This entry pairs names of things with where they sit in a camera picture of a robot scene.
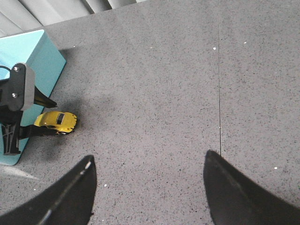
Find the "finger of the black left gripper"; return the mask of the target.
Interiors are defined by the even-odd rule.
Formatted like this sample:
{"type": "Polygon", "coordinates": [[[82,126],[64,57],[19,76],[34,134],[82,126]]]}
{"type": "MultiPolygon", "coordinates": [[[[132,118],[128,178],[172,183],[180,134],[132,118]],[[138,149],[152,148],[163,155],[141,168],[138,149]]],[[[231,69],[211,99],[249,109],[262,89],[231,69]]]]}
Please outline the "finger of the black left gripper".
{"type": "Polygon", "coordinates": [[[46,127],[28,125],[25,127],[20,127],[19,140],[34,137],[34,136],[47,136],[47,135],[57,135],[57,134],[58,131],[55,129],[48,129],[46,127]]]}
{"type": "Polygon", "coordinates": [[[45,108],[57,107],[57,103],[44,95],[36,86],[34,90],[34,104],[43,106],[45,108]]]}

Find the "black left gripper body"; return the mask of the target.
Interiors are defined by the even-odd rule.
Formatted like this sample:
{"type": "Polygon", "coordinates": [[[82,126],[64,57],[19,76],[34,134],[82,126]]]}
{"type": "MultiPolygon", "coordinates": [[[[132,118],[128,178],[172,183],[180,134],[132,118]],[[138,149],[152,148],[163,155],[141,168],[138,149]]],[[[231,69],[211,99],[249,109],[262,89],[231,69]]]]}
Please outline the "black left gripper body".
{"type": "Polygon", "coordinates": [[[4,155],[14,156],[19,151],[19,131],[23,111],[11,111],[8,108],[8,81],[9,78],[0,81],[0,123],[4,145],[4,155]]]}

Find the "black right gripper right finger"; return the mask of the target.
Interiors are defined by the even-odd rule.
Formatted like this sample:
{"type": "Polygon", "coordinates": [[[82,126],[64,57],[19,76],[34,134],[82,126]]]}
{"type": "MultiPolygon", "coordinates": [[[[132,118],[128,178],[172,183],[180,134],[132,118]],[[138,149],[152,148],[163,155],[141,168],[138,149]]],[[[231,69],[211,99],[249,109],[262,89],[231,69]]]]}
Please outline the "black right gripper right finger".
{"type": "Polygon", "coordinates": [[[216,225],[298,225],[299,208],[276,197],[215,151],[205,156],[203,180],[216,225]]]}

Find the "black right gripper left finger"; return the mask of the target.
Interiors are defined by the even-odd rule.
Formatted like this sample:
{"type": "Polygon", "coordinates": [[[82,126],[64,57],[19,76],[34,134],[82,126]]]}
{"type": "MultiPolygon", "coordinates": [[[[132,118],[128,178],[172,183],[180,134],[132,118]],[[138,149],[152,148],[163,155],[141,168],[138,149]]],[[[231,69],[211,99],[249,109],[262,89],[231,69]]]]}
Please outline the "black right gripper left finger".
{"type": "Polygon", "coordinates": [[[86,225],[97,189],[94,157],[85,156],[38,196],[2,215],[2,225],[86,225]]]}

